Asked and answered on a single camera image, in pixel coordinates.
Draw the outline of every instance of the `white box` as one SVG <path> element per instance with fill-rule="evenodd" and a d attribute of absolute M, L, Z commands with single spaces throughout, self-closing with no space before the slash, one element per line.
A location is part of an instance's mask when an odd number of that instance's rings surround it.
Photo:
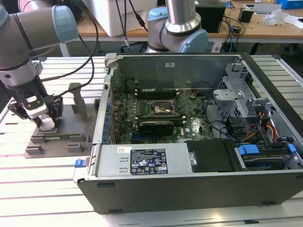
<path fill-rule="evenodd" d="M 124 26 L 124 0 L 117 1 Z M 83 0 L 83 2 L 110 37 L 123 34 L 116 0 Z M 132 0 L 134 9 L 144 20 L 146 27 L 148 27 L 148 13 L 151 9 L 157 7 L 157 2 L 157 0 Z M 141 28 L 138 20 L 135 17 L 129 0 L 126 0 L 126 5 L 126 31 L 132 31 Z"/>

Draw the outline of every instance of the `blue drive bracket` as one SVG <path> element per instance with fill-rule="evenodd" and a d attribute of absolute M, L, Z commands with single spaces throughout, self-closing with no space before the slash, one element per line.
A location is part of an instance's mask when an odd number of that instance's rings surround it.
<path fill-rule="evenodd" d="M 258 147 L 254 144 L 241 145 L 238 148 L 238 150 L 241 155 L 259 155 L 260 154 Z"/>
<path fill-rule="evenodd" d="M 288 149 L 292 152 L 292 154 L 294 155 L 295 152 L 297 151 L 297 149 L 295 148 L 295 146 L 293 144 L 288 144 Z"/>

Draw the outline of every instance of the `power supply label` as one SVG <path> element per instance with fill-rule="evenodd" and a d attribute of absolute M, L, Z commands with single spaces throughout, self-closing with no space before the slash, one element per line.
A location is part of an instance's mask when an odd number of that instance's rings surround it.
<path fill-rule="evenodd" d="M 165 149 L 131 150 L 131 174 L 168 174 Z"/>

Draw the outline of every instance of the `plastic bag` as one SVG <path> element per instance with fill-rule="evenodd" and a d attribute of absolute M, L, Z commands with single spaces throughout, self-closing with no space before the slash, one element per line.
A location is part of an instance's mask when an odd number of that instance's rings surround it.
<path fill-rule="evenodd" d="M 262 21 L 266 26 L 284 24 L 283 20 L 288 16 L 281 9 L 274 10 L 271 14 L 266 14 Z"/>

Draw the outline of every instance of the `blue container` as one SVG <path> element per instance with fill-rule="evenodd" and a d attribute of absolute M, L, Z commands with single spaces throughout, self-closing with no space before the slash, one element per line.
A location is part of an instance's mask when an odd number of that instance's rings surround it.
<path fill-rule="evenodd" d="M 277 4 L 282 4 L 282 9 L 303 9 L 303 0 L 278 0 Z"/>

